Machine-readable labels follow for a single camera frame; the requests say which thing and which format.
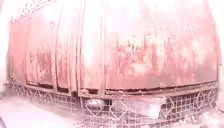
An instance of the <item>ground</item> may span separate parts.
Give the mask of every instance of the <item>ground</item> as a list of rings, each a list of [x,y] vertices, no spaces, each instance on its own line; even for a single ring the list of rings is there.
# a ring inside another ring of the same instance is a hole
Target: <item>ground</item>
[[[73,123],[16,97],[0,101],[0,110],[7,128],[70,128]]]

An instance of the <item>metal wall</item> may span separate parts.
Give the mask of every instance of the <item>metal wall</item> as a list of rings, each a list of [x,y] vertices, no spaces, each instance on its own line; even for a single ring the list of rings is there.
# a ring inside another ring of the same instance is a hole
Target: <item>metal wall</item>
[[[152,89],[217,80],[218,40],[203,0],[87,1],[82,36],[88,89]]]
[[[10,63],[16,79],[73,91],[217,80],[216,30],[202,1],[60,2],[13,23]]]

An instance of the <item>metal grid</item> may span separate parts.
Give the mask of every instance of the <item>metal grid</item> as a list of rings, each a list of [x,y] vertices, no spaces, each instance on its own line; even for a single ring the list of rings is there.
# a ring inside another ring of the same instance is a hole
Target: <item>metal grid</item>
[[[53,91],[29,88],[13,82],[9,88],[10,96],[19,96],[61,116],[73,117],[80,113],[80,102],[76,97],[54,93]]]
[[[167,97],[166,103],[161,105],[158,119],[153,119],[140,112],[147,111],[149,102],[116,100],[113,104],[90,108],[84,105],[85,124],[89,128],[151,128],[171,127],[180,120],[194,121],[198,114],[214,107],[217,89],[199,91],[196,93]]]
[[[217,97],[217,89],[167,96],[165,102],[160,105],[160,110],[158,109],[159,113],[156,113],[158,119],[154,119],[150,117],[150,111],[149,115],[144,113],[149,108],[147,105],[154,103],[150,100],[106,100],[100,106],[93,107],[84,98],[41,91],[21,85],[13,82],[9,89],[10,94],[23,97],[35,105],[72,118],[77,128],[171,127],[180,120],[194,121],[198,114],[214,106]]]

